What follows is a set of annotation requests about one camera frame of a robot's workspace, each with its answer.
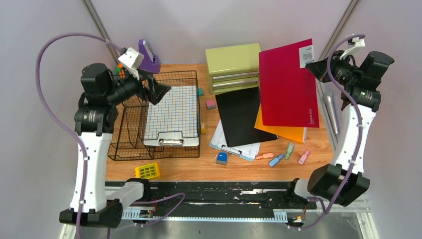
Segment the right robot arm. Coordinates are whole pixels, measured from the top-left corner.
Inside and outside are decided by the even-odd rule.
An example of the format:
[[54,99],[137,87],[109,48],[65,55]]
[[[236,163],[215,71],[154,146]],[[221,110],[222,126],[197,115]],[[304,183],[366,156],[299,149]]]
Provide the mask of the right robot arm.
[[356,66],[352,55],[342,54],[342,50],[335,51],[331,59],[306,65],[322,83],[333,81],[340,87],[343,129],[331,163],[316,169],[308,180],[296,178],[289,183],[284,201],[291,208],[306,203],[310,197],[333,200],[346,207],[370,186],[370,180],[363,176],[365,143],[381,103],[376,89],[395,60],[371,51]]

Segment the orange folder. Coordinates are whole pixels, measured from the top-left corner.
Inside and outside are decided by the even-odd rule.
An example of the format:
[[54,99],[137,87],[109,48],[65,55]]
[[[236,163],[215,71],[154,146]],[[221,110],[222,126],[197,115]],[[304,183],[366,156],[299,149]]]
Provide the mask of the orange folder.
[[306,127],[285,127],[285,126],[266,126],[263,124],[262,107],[259,106],[257,118],[254,127],[258,130],[275,134],[279,137],[292,140],[294,142],[306,143]]

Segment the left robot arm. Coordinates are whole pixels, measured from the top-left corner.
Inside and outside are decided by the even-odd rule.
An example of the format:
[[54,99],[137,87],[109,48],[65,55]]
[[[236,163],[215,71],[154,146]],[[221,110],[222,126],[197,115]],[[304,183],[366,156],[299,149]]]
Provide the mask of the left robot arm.
[[160,84],[151,72],[138,70],[133,76],[128,70],[116,77],[105,64],[94,63],[82,70],[83,93],[75,113],[75,133],[78,139],[78,166],[74,195],[59,221],[76,226],[116,228],[124,209],[133,202],[146,206],[152,192],[146,179],[128,179],[112,193],[106,194],[105,176],[108,150],[118,116],[117,105],[138,97],[158,104],[171,87]]

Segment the red folder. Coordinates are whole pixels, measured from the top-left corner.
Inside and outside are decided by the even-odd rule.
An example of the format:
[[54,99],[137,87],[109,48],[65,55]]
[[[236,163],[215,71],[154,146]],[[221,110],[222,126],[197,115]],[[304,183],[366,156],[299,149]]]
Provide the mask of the red folder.
[[312,39],[259,53],[259,87],[266,126],[319,127]]

